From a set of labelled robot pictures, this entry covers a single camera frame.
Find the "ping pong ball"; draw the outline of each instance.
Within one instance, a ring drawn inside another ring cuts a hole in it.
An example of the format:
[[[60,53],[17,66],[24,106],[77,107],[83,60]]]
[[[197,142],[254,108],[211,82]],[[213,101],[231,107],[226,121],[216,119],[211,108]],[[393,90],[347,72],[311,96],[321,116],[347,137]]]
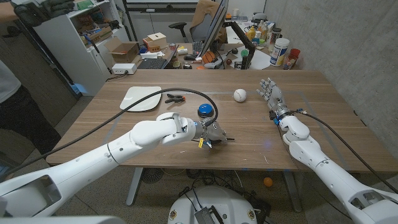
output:
[[[243,102],[246,99],[246,91],[243,89],[235,90],[234,99],[236,102]]]
[[[264,178],[264,185],[267,187],[272,186],[272,179],[269,177]]]

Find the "white cabinet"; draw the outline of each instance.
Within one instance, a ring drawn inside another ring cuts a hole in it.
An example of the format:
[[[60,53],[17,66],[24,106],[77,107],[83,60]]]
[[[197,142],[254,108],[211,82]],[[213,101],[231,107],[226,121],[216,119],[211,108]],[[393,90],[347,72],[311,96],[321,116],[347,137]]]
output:
[[[92,9],[71,12],[34,28],[76,87],[85,96],[95,96],[111,75],[106,67],[112,67],[112,56],[107,54],[109,50],[104,44],[113,37],[118,37],[122,42],[129,41],[113,0],[93,1],[93,3],[96,6]],[[112,30],[111,37],[96,43],[104,61],[94,47],[86,48],[84,46],[74,25],[78,22],[78,15],[89,14],[98,7],[101,8],[104,17],[112,21],[118,20],[121,26],[120,29]]]

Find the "white tray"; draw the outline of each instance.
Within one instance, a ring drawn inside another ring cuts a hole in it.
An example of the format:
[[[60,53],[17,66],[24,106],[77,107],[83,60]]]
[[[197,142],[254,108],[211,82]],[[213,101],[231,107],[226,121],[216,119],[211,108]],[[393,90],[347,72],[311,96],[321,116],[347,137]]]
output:
[[[133,86],[127,91],[126,96],[124,96],[124,99],[120,104],[120,109],[124,110],[141,98],[159,90],[161,90],[160,86]],[[155,108],[155,106],[159,104],[161,96],[162,94],[158,94],[146,99],[136,106],[130,108],[129,111],[147,111]]]

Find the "robotic arm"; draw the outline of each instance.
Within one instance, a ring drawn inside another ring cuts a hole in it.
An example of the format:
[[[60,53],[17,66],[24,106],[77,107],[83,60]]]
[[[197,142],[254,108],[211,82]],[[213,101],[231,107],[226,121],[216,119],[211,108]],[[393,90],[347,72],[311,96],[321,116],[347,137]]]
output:
[[[178,113],[164,113],[155,121],[137,123],[121,137],[69,162],[7,180],[0,184],[5,211],[13,217],[49,216],[86,185],[159,144],[173,146],[194,138],[226,141],[218,123],[205,126],[207,121],[194,122]]]
[[[368,187],[357,181],[321,150],[319,143],[285,104],[283,94],[274,81],[261,80],[257,92],[267,101],[276,124],[286,133],[284,142],[291,155],[321,178],[344,205],[355,223],[398,223],[398,195]]]

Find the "yellow tag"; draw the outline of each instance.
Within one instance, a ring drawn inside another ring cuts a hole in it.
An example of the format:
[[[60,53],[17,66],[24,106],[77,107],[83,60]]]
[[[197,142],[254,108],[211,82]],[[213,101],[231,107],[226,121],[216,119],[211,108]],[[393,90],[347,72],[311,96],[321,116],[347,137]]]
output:
[[[201,147],[202,145],[203,145],[203,138],[201,138],[199,141],[199,147]]]

